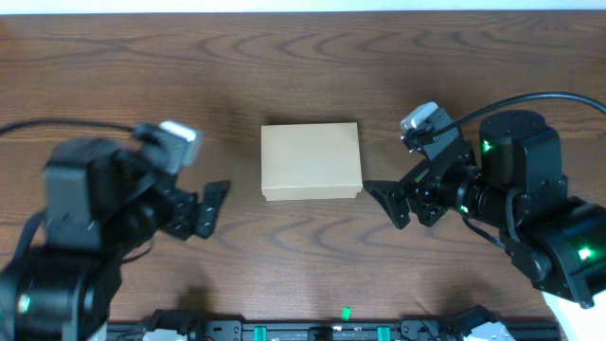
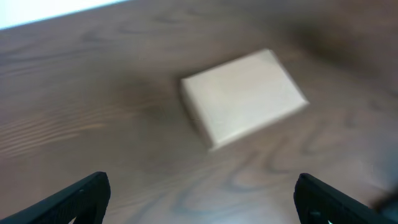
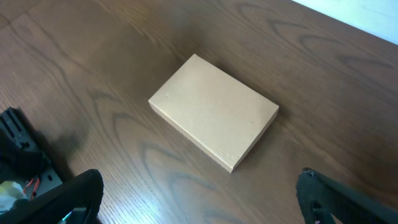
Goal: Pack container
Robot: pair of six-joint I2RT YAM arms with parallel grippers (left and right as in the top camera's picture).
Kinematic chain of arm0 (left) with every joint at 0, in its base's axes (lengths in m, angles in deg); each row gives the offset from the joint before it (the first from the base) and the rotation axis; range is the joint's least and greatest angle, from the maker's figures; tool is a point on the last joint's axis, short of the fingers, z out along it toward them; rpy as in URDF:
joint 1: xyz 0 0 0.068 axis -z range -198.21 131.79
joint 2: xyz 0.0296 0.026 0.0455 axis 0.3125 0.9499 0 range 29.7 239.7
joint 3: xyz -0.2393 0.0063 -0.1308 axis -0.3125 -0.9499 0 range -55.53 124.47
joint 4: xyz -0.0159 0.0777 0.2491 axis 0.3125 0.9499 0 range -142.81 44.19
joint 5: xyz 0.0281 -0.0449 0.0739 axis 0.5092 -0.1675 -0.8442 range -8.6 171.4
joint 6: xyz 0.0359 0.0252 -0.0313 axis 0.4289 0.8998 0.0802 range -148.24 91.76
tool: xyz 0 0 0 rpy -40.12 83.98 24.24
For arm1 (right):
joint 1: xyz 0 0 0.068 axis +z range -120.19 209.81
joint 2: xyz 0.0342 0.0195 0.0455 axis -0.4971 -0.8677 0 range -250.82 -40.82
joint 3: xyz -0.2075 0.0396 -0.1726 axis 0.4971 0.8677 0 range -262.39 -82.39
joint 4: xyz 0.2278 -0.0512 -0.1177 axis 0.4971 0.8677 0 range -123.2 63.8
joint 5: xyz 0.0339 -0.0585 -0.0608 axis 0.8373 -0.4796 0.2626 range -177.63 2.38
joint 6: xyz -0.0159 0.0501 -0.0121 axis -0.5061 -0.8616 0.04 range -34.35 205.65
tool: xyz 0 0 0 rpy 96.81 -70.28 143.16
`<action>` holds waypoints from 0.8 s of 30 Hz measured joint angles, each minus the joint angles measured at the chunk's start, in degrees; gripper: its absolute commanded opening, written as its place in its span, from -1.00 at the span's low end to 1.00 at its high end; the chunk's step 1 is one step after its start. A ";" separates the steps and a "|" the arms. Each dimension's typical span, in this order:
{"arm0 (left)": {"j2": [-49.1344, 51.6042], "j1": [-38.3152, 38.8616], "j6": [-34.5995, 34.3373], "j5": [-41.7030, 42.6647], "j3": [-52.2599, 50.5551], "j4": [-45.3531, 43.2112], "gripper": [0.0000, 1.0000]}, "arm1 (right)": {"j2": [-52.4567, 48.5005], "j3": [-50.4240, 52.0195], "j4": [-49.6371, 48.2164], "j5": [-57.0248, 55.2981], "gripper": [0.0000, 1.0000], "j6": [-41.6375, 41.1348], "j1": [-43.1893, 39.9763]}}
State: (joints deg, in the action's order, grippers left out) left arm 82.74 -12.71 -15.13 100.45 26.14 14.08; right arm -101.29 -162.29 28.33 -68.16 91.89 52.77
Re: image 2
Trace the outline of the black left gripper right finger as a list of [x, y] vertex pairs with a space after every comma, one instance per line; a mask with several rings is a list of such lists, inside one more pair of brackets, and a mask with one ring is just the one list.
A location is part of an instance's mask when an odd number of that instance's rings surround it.
[[301, 173], [294, 204], [301, 224], [397, 224], [397, 196], [373, 210], [316, 177]]

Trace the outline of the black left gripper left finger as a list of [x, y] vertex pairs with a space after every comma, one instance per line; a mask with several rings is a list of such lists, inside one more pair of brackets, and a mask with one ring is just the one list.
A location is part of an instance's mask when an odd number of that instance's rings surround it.
[[1, 224], [102, 224], [110, 196], [107, 174], [95, 172], [2, 219]]

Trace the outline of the cardboard box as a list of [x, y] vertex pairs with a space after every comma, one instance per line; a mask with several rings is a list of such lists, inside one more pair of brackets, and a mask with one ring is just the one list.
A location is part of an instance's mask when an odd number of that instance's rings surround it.
[[209, 151], [268, 127], [309, 104], [269, 49], [196, 73], [180, 83], [183, 102]]

